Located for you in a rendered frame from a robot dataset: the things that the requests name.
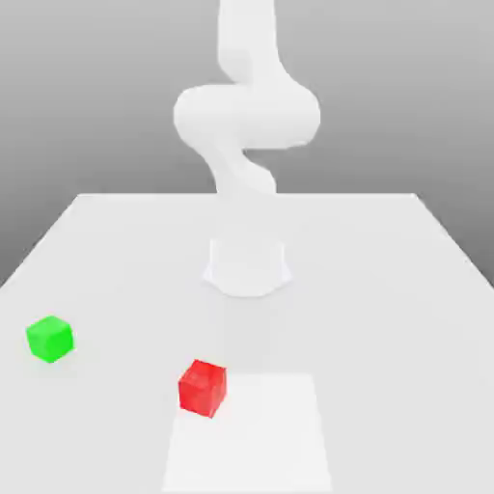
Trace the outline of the small red cube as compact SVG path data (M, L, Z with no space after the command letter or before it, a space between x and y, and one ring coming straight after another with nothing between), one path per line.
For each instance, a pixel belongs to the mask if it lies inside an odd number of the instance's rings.
M227 393L227 369L195 359L178 380L179 406L213 418Z

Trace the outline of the small green cube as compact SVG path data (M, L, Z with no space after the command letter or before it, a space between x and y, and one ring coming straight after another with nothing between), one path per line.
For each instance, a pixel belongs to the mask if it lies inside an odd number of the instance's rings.
M74 336L68 322L46 316L26 328L31 353L46 363L54 363L74 349Z

